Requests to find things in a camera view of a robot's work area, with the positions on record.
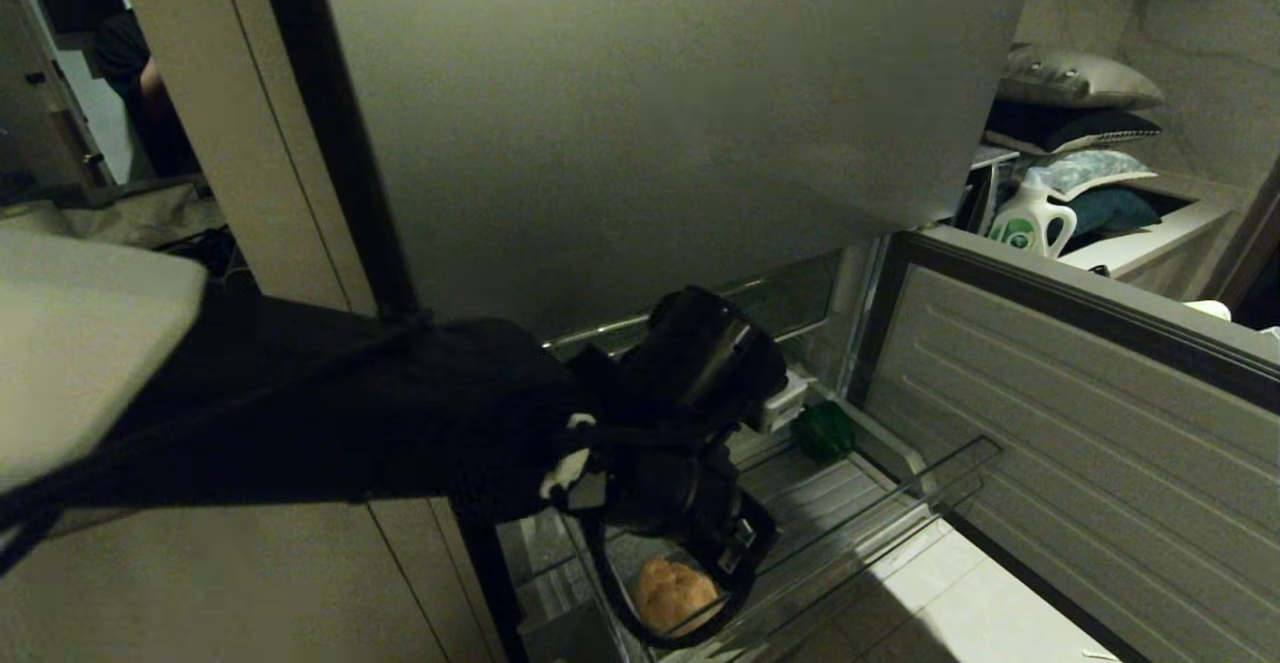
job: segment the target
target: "pillow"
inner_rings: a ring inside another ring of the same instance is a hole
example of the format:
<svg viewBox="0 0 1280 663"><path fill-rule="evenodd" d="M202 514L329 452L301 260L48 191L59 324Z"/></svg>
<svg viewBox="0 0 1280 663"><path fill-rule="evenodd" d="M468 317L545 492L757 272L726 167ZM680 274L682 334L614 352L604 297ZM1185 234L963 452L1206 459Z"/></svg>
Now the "pillow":
<svg viewBox="0 0 1280 663"><path fill-rule="evenodd" d="M1152 108L1165 93L1147 76L1091 52L1019 45L1005 60L996 97L1056 108Z"/></svg>
<svg viewBox="0 0 1280 663"><path fill-rule="evenodd" d="M1036 177L1048 188L1051 198L1071 201L1097 186L1156 177L1138 157L1119 151L1075 151L1056 157L1032 159L1025 163L1024 179Z"/></svg>
<svg viewBox="0 0 1280 663"><path fill-rule="evenodd" d="M1068 204L1075 211L1075 230L1071 234L1084 236L1093 230L1106 233L1128 233L1139 227L1156 225L1160 216L1151 204L1129 188L1092 189Z"/></svg>
<svg viewBox="0 0 1280 663"><path fill-rule="evenodd" d="M1161 133L1153 122L1111 108L1079 111L996 101L987 116L984 138L1014 151L1048 156Z"/></svg>

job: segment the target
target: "person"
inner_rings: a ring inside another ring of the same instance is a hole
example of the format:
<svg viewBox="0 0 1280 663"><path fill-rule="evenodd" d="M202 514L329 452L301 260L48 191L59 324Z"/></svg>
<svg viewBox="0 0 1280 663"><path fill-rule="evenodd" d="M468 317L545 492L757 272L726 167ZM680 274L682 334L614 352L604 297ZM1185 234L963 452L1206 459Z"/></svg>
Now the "person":
<svg viewBox="0 0 1280 663"><path fill-rule="evenodd" d="M200 170L164 78L133 10L102 20L93 35L93 60L106 84L124 99L129 122L157 177Z"/></svg>

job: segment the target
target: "floor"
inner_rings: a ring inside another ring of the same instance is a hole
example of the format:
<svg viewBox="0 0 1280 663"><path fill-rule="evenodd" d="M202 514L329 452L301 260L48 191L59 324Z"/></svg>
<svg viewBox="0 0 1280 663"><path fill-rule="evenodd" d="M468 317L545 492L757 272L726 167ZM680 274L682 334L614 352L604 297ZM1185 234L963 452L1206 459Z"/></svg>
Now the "floor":
<svg viewBox="0 0 1280 663"><path fill-rule="evenodd" d="M786 658L813 663L1116 660L946 522L910 562L872 567L882 585Z"/></svg>

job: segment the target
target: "open drawer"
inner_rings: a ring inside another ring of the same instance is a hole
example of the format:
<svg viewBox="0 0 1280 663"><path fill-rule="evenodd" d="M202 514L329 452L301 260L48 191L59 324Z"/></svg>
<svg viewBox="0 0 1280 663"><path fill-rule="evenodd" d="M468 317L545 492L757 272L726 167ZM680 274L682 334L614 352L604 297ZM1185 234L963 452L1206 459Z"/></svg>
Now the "open drawer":
<svg viewBox="0 0 1280 663"><path fill-rule="evenodd" d="M646 662L716 654L717 660L735 660L785 651L847 607L868 567L975 494L1000 453L996 444L978 438L893 484L856 453L822 466L800 454L786 436L740 433L731 444L737 444L735 453L748 452L740 462L742 486L764 503L780 529L733 621L692 649L641 645L605 603L577 523L548 512L499 531L525 613L520 632L531 660L567 654ZM650 558L690 562L664 540L622 531L609 532L607 550L623 586Z"/></svg>

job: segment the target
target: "plastic bottle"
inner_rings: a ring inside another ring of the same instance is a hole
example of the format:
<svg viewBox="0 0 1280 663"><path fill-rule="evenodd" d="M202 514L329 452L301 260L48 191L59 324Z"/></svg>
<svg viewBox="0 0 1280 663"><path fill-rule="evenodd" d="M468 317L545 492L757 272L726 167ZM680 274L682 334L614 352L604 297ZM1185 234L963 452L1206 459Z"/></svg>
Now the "plastic bottle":
<svg viewBox="0 0 1280 663"><path fill-rule="evenodd" d="M987 238L1027 250L1028 253L1056 259L1075 230L1075 211L1048 202L1048 186L1041 183L1034 172L1028 174L1018 193L996 212ZM1048 227L1055 220L1062 221L1062 229L1050 244Z"/></svg>

